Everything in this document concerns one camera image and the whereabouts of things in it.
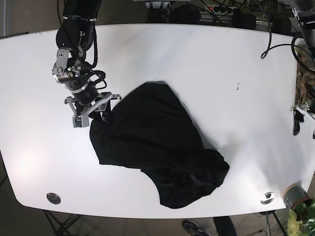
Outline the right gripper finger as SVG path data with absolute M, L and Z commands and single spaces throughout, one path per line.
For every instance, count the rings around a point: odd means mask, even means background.
M 102 104 L 100 106 L 100 113 L 101 113 L 101 121 L 102 122 L 109 122 L 111 118 L 111 105 L 110 104 Z

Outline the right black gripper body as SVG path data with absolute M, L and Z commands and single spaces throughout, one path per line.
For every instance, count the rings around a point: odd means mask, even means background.
M 111 101 L 121 101 L 120 94 L 107 91 L 105 87 L 71 90 L 71 96 L 64 100 L 73 111 L 72 125 L 74 128 L 85 128 L 90 125 L 90 119 L 101 119 L 100 106 L 111 104 Z

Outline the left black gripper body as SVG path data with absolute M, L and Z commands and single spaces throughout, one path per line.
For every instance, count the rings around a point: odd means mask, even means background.
M 303 122 L 305 122 L 305 118 L 309 118 L 310 120 L 315 120 L 315 102 L 314 101 L 307 101 L 305 103 L 298 103 L 295 102 L 292 106 L 293 110 L 298 110 L 300 113 L 303 114 Z

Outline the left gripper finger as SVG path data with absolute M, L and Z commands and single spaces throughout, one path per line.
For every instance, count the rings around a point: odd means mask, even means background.
M 300 123 L 303 122 L 303 114 L 298 110 L 293 110 L 293 135 L 297 136 L 300 132 Z

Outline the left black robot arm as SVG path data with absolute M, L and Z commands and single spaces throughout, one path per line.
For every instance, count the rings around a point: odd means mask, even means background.
M 315 118 L 315 2 L 313 0 L 286 0 L 284 3 L 291 8 L 295 20 L 292 26 L 293 38 L 290 43 L 271 45 L 272 27 L 278 23 L 267 17 L 269 41 L 267 49 L 261 54 L 264 59 L 270 50 L 289 46 L 297 62 L 295 85 L 295 101 L 293 110 L 293 135 L 300 133 L 300 124 L 304 122 L 304 111 L 310 118 Z

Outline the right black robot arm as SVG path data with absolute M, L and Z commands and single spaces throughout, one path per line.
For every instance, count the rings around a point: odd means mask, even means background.
M 107 121 L 111 101 L 121 100 L 119 94 L 102 92 L 97 87 L 106 82 L 105 72 L 95 69 L 98 62 L 95 23 L 100 6 L 99 0 L 66 0 L 63 12 L 57 12 L 60 28 L 52 75 L 71 93 L 64 102 L 73 111 L 75 128 L 88 127 L 91 118 Z

